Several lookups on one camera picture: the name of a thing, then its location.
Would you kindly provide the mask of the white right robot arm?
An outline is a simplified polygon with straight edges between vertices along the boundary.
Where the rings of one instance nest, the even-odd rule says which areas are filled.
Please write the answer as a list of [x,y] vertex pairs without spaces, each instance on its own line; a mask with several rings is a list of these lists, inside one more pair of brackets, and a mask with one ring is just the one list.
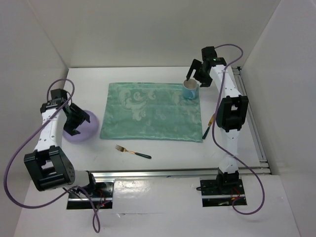
[[219,98],[216,104],[210,130],[218,127],[222,136],[222,144],[218,147],[224,151],[218,166],[216,180],[212,185],[201,185],[203,194],[226,195],[233,190],[239,181],[237,156],[237,140],[246,120],[248,97],[243,96],[229,76],[229,66],[222,57],[218,57],[214,46],[201,50],[202,60],[192,61],[186,79],[194,79],[200,87],[210,87],[215,83]]

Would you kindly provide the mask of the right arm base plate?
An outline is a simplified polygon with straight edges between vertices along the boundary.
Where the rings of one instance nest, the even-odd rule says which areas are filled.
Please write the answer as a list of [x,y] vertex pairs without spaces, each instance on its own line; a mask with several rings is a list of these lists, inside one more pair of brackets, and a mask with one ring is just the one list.
[[247,205],[243,182],[239,179],[238,183],[224,189],[217,187],[215,180],[200,180],[200,186],[196,188],[201,193],[203,207]]

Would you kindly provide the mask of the gold fork green handle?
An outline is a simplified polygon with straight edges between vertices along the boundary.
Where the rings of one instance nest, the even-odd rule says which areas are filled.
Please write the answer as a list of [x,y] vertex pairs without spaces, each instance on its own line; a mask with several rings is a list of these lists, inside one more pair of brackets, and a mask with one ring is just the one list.
[[134,151],[131,151],[131,150],[127,150],[126,148],[124,148],[124,147],[122,147],[120,145],[116,145],[115,148],[118,151],[123,152],[123,153],[130,153],[130,154],[137,155],[137,156],[140,156],[140,157],[143,157],[143,158],[147,158],[147,159],[151,159],[152,158],[150,155],[146,155],[146,154],[134,152]]

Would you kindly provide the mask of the gold knife green handle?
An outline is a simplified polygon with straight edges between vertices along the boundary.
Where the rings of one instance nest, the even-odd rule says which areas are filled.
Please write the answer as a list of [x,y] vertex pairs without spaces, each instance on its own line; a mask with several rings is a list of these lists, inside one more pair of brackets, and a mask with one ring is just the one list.
[[211,128],[212,124],[214,123],[214,120],[215,120],[215,114],[212,115],[211,119],[208,122],[208,127],[207,127],[206,131],[204,132],[204,134],[202,136],[203,140],[207,137],[207,135],[208,135],[208,133],[210,131],[210,128]]

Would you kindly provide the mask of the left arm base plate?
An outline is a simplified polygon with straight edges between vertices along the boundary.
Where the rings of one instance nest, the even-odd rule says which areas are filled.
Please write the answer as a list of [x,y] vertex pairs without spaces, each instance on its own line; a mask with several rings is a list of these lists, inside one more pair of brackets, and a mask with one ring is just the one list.
[[[97,182],[95,190],[88,192],[90,199],[96,209],[113,208],[114,181]],[[67,210],[92,209],[89,198],[80,190],[70,191],[67,200]]]

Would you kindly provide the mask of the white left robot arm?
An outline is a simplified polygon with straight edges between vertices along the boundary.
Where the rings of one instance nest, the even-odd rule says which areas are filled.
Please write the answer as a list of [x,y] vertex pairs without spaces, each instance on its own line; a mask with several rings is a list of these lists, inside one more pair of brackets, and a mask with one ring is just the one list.
[[24,156],[24,164],[38,191],[61,188],[75,183],[74,166],[62,150],[62,139],[80,143],[92,138],[99,128],[96,115],[75,103],[63,106],[67,91],[51,90],[51,100],[43,103],[40,112],[42,124],[34,151]]

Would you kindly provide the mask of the green satin placemat cloth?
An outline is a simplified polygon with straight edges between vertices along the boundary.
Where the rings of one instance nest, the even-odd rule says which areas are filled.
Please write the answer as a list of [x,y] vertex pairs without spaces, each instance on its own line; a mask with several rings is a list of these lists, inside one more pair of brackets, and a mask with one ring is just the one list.
[[202,142],[200,100],[180,83],[110,83],[100,138]]

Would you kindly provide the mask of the purple plate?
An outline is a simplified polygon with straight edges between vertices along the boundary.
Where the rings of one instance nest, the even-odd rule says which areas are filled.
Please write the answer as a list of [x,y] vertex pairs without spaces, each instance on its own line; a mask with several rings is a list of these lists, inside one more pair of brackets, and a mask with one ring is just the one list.
[[78,126],[77,131],[79,131],[80,134],[72,136],[69,133],[63,131],[63,138],[65,138],[66,141],[72,144],[85,142],[92,138],[98,131],[99,120],[97,116],[89,110],[84,111],[89,115],[90,122],[84,121],[81,125]]

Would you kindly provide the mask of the light blue mug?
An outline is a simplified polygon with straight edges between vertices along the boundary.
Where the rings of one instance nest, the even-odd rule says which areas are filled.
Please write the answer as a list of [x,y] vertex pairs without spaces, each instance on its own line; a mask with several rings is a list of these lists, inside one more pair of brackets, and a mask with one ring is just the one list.
[[185,99],[194,100],[198,98],[198,83],[194,79],[183,82],[182,95]]

